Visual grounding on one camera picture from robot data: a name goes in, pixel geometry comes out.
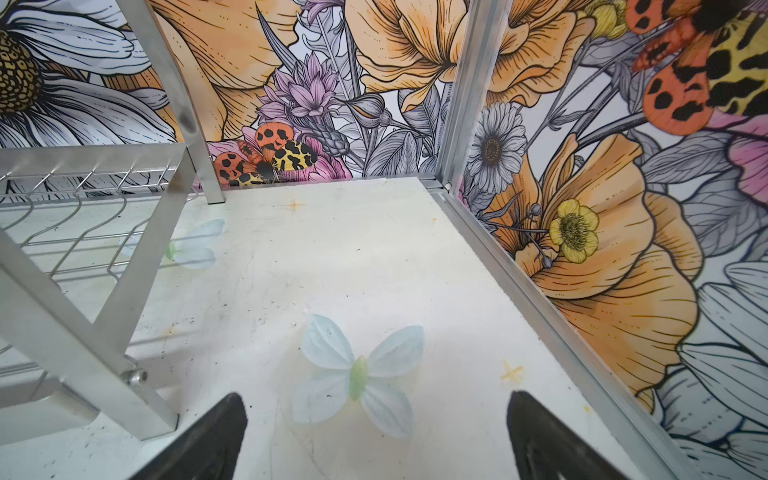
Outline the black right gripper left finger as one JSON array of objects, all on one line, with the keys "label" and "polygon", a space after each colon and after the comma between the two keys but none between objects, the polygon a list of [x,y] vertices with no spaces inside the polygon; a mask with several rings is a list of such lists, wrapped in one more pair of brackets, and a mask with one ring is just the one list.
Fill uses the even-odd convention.
[{"label": "black right gripper left finger", "polygon": [[132,479],[232,479],[247,423],[241,396],[229,393]]}]

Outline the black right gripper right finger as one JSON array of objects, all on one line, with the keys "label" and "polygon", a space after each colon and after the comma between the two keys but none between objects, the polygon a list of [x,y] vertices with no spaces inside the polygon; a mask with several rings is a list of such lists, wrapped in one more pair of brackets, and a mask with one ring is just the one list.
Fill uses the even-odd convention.
[{"label": "black right gripper right finger", "polygon": [[623,473],[526,391],[511,394],[506,425],[522,480],[626,480]]}]

